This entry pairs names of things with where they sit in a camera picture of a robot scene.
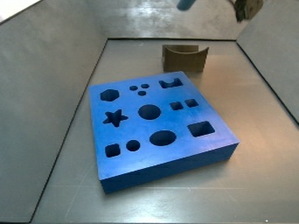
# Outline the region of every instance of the shape sorter board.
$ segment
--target shape sorter board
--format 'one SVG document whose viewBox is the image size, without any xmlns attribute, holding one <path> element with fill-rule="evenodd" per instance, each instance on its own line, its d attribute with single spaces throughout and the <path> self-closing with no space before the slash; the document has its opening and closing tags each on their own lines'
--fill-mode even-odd
<svg viewBox="0 0 299 224">
<path fill-rule="evenodd" d="M 240 140 L 183 72 L 89 91 L 106 193 L 232 157 Z"/>
</svg>

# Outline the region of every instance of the star-shaped hole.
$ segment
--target star-shaped hole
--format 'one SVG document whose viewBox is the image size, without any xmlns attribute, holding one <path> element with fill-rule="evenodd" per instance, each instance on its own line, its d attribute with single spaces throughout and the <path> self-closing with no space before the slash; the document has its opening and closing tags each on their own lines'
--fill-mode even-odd
<svg viewBox="0 0 299 224">
<path fill-rule="evenodd" d="M 119 127 L 122 121 L 125 121 L 129 117 L 122 115 L 122 109 L 119 109 L 115 113 L 107 112 L 107 120 L 103 123 L 113 123 L 115 127 Z"/>
</svg>

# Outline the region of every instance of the circular hole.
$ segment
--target circular hole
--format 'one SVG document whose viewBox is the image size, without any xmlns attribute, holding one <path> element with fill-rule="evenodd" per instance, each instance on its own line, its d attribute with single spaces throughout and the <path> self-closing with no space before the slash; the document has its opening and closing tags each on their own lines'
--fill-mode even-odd
<svg viewBox="0 0 299 224">
<path fill-rule="evenodd" d="M 175 141 L 177 135 L 170 130 L 157 131 L 151 137 L 150 142 L 157 146 L 166 146 Z"/>
<path fill-rule="evenodd" d="M 139 95 L 146 95 L 146 91 L 139 91 L 138 94 Z"/>
<path fill-rule="evenodd" d="M 131 86 L 130 90 L 137 91 L 138 90 L 138 86 Z"/>
<path fill-rule="evenodd" d="M 127 142 L 126 147 L 130 151 L 138 151 L 141 148 L 141 143 L 137 140 L 131 140 Z"/>
<path fill-rule="evenodd" d="M 150 85 L 149 84 L 143 84 L 142 88 L 150 88 Z"/>
<path fill-rule="evenodd" d="M 155 105 L 147 104 L 138 110 L 138 114 L 146 120 L 154 120 L 162 114 L 162 110 Z"/>
</svg>

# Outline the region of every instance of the metal table surface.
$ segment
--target metal table surface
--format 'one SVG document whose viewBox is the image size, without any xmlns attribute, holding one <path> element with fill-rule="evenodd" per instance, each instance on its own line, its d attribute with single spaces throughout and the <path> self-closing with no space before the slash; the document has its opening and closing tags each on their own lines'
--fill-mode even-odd
<svg viewBox="0 0 299 224">
<path fill-rule="evenodd" d="M 34 223 L 299 222 L 298 125 L 236 42 L 110 40 L 90 84 L 163 72 L 163 45 L 210 47 L 191 81 L 237 134 L 230 161 L 105 194 L 85 94 Z"/>
</svg>

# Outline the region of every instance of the curved block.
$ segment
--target curved block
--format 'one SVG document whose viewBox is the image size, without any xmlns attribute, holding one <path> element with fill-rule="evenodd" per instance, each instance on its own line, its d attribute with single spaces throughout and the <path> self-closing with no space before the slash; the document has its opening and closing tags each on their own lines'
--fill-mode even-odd
<svg viewBox="0 0 299 224">
<path fill-rule="evenodd" d="M 202 72 L 210 48 L 199 51 L 197 45 L 163 46 L 163 70 L 166 72 Z"/>
</svg>

